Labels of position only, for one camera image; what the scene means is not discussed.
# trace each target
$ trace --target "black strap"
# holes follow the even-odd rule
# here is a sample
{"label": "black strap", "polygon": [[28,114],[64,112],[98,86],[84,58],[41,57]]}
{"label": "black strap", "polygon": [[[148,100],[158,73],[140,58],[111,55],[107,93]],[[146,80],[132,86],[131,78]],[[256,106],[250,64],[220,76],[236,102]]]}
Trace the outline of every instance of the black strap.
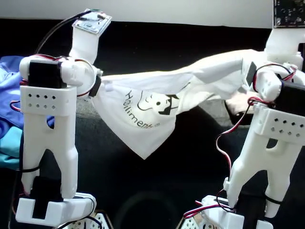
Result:
{"label": "black strap", "polygon": [[274,204],[278,204],[278,205],[282,204],[282,201],[277,201],[275,199],[272,199],[272,198],[268,197],[266,194],[265,194],[265,198],[266,198],[266,200],[268,200],[268,201],[270,201],[270,202],[272,202]]}
{"label": "black strap", "polygon": [[97,92],[98,92],[98,90],[99,90],[99,88],[100,88],[101,83],[102,83],[102,80],[101,80],[101,78],[97,75],[97,76],[96,76],[96,80],[95,80],[95,84],[94,84],[94,86],[92,87],[92,89],[91,89],[90,92],[89,92],[89,96],[90,96],[90,97],[96,96],[96,94],[97,94]]}
{"label": "black strap", "polygon": [[40,169],[40,166],[37,166],[35,168],[17,170],[17,171],[22,172],[22,173],[31,173],[31,172],[34,172],[34,171],[36,171],[38,169]]}

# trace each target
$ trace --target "cartoon face logo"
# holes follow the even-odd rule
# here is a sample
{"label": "cartoon face logo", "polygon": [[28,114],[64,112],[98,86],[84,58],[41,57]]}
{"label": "cartoon face logo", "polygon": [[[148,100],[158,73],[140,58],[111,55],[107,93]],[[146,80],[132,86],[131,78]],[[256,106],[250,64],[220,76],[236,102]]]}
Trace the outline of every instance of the cartoon face logo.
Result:
{"label": "cartoon face logo", "polygon": [[179,98],[175,94],[157,94],[151,93],[148,96],[143,96],[138,102],[138,108],[141,111],[154,110],[161,115],[170,115],[171,110],[177,109]]}

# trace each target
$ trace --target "perforated bracket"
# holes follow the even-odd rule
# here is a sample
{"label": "perforated bracket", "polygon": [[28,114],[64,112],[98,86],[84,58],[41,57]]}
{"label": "perforated bracket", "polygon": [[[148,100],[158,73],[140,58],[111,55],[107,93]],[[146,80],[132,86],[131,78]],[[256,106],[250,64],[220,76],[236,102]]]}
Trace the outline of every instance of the perforated bracket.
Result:
{"label": "perforated bracket", "polygon": [[258,122],[254,131],[269,138],[305,145],[305,117],[289,114],[261,105],[254,109]]}

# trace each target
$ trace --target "circuit board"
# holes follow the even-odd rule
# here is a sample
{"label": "circuit board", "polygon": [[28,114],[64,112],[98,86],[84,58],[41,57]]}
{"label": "circuit board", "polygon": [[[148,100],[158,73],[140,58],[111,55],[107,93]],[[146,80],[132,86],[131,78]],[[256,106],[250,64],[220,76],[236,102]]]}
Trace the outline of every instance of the circuit board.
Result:
{"label": "circuit board", "polygon": [[274,0],[274,27],[305,27],[305,0]]}

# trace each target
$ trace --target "bracket hole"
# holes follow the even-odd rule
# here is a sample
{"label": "bracket hole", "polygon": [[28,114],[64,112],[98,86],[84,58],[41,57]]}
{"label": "bracket hole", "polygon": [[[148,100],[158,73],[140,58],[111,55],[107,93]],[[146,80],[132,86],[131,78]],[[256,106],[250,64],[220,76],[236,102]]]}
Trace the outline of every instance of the bracket hole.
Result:
{"label": "bracket hole", "polygon": [[267,143],[267,149],[272,149],[273,147],[275,147],[277,144],[277,140],[276,139],[273,139],[273,138],[270,138],[268,143]]}

